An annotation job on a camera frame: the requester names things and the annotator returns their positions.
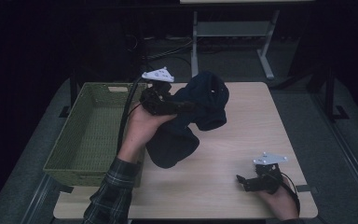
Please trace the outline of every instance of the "green basket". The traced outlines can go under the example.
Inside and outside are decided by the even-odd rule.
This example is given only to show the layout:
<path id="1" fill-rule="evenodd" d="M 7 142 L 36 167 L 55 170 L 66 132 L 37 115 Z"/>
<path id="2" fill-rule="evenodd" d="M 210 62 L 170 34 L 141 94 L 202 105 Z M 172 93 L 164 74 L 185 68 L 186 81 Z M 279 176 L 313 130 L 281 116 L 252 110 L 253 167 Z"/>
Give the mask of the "green basket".
<path id="1" fill-rule="evenodd" d="M 67 186 L 100 186 L 116 156 L 121 116 L 131 87 L 130 83 L 85 83 L 44 172 Z M 138 84 L 132 101 L 136 102 L 146 88 L 146 84 Z"/>

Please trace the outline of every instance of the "hand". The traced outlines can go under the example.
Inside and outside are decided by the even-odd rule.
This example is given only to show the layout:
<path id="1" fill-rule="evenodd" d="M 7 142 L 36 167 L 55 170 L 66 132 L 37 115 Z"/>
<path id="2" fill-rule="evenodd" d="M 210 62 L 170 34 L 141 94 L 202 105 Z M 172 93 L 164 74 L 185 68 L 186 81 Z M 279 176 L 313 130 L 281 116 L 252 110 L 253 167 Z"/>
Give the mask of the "hand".
<path id="1" fill-rule="evenodd" d="M 283 182 L 290 186 L 286 177 L 283 177 Z M 268 205 L 277 219 L 283 221 L 298 218 L 296 203 L 282 186 L 274 194 L 268 194 L 265 190 L 257 191 L 256 194 Z"/>
<path id="2" fill-rule="evenodd" d="M 136 162 L 139 150 L 153 137 L 158 127 L 176 115 L 153 116 L 142 105 L 136 104 L 130 114 L 126 138 L 118 157 L 123 161 Z"/>

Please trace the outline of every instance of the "light wooden tabletop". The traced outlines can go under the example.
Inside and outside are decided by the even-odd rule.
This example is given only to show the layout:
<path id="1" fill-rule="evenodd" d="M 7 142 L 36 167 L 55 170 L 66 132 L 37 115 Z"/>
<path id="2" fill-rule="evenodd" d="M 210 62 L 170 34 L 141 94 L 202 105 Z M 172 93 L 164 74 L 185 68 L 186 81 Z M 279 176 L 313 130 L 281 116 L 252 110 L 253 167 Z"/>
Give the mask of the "light wooden tabletop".
<path id="1" fill-rule="evenodd" d="M 185 84 L 172 84 L 171 92 Z M 289 138 L 269 93 L 261 82 L 227 83 L 227 124 L 201 132 L 197 150 L 173 168 L 157 167 L 145 156 L 141 187 L 134 189 L 129 218 L 268 218 L 267 207 L 252 192 L 245 192 L 236 175 L 256 177 L 253 159 L 263 152 L 288 158 L 281 171 L 295 185 L 307 185 Z M 61 193 L 56 218 L 82 218 L 97 188 L 75 187 Z M 309 191 L 299 192 L 301 217 L 316 217 Z"/>

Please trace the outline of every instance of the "flannel shirt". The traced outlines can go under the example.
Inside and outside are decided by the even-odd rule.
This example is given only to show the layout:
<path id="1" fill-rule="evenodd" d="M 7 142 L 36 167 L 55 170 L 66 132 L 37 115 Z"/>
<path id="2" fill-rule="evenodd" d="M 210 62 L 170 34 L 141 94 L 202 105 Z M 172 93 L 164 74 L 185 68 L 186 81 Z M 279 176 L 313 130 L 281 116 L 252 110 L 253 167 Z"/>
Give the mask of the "flannel shirt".
<path id="1" fill-rule="evenodd" d="M 84 224 L 127 223 L 139 165 L 115 158 L 100 188 L 91 197 Z"/>

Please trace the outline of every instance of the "gray floor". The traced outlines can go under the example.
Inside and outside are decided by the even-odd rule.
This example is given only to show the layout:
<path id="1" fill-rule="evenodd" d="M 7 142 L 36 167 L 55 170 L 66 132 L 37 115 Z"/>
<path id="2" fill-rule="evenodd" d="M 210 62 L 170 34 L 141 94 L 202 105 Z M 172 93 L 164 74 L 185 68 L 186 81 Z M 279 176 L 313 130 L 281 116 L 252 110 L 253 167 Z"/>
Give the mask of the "gray floor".
<path id="1" fill-rule="evenodd" d="M 180 44 L 183 43 L 161 44 L 151 40 L 150 55 Z M 268 59 L 276 76 L 274 80 L 264 76 L 255 52 L 258 45 L 257 41 L 245 42 L 214 54 L 200 54 L 200 70 L 210 70 L 225 81 L 262 81 L 274 86 L 286 80 L 296 42 L 272 43 Z M 189 53 L 173 56 L 182 59 L 171 57 L 150 64 L 156 69 L 167 66 L 178 82 L 186 82 L 190 79 L 190 66 L 183 59 L 189 62 Z M 358 181 L 351 161 L 344 153 L 344 149 L 349 148 L 358 161 L 358 107 L 347 89 L 337 81 L 335 104 L 343 106 L 350 119 L 332 123 L 320 107 L 323 91 L 309 94 L 305 90 L 307 82 L 308 78 L 304 78 L 285 90 L 271 91 L 319 209 L 319 216 L 306 223 L 358 223 Z M 52 211 L 62 186 L 42 172 L 65 122 L 59 115 L 69 104 L 69 83 L 66 81 L 51 101 L 0 194 L 0 224 L 80 222 L 53 219 Z"/>

